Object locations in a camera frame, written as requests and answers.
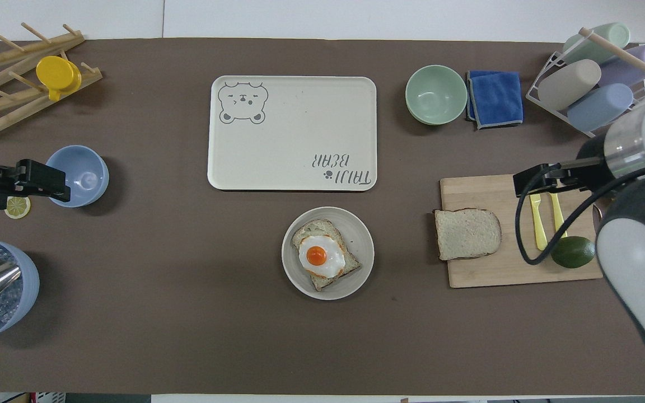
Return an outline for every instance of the white plate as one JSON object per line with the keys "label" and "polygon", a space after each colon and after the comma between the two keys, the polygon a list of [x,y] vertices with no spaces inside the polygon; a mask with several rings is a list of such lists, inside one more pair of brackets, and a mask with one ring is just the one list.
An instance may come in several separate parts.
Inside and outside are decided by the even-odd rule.
{"label": "white plate", "polygon": [[[358,258],[362,266],[321,291],[316,291],[292,245],[292,235],[306,222],[319,218],[329,219],[335,225],[343,235],[348,250]],[[298,290],[318,300],[338,300],[357,291],[370,276],[374,260],[375,246],[365,224],[355,214],[338,207],[318,207],[303,213],[290,224],[282,240],[282,267],[285,274]]]}
{"label": "white plate", "polygon": [[370,189],[377,181],[375,84],[366,77],[218,77],[208,181],[224,190]]}

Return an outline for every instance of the wooden drying rack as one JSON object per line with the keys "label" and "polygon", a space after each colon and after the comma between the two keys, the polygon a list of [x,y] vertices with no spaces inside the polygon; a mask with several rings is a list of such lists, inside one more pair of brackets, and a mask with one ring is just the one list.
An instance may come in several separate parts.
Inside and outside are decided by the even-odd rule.
{"label": "wooden drying rack", "polygon": [[[16,79],[29,86],[26,90],[13,93],[0,90],[0,111],[18,106],[18,108],[0,117],[0,131],[54,104],[54,101],[49,99],[48,90],[44,85],[31,82],[21,75],[34,69],[41,58],[45,56],[59,54],[68,60],[65,51],[74,48],[74,46],[84,41],[84,36],[81,34],[81,31],[74,31],[65,24],[63,26],[68,33],[56,36],[55,38],[46,38],[46,36],[25,23],[21,23],[21,26],[36,35],[41,41],[19,46],[0,35],[0,41],[11,48],[0,53],[0,66],[13,63],[13,65],[0,71],[0,86],[12,79]],[[90,67],[86,63],[81,63],[81,66],[86,71],[81,74],[81,86],[79,89],[87,87],[103,78],[98,67]]]}

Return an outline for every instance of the blue towel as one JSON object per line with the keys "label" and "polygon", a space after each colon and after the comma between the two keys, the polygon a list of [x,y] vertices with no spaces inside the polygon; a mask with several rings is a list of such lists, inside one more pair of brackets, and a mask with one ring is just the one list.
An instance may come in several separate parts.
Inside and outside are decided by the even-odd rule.
{"label": "blue towel", "polygon": [[518,125],[524,120],[518,72],[469,71],[468,118],[476,127]]}

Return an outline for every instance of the white floor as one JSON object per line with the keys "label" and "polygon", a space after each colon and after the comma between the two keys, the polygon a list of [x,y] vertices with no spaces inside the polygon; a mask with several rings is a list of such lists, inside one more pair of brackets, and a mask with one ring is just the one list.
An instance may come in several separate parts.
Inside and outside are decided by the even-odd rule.
{"label": "white floor", "polygon": [[[229,38],[437,39],[559,43],[581,26],[626,23],[645,43],[645,1],[638,0],[0,0],[0,34],[34,40],[62,24],[88,39]],[[159,395],[156,403],[295,401],[393,403],[400,396]],[[411,401],[501,399],[501,396],[414,396]]]}

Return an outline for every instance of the green bowl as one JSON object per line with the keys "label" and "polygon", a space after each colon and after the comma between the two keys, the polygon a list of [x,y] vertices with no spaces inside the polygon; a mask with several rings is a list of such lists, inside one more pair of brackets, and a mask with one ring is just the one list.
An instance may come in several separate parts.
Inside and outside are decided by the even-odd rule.
{"label": "green bowl", "polygon": [[466,107],[466,85],[453,69],[433,64],[415,71],[407,81],[405,102],[412,116],[427,125],[441,125]]}

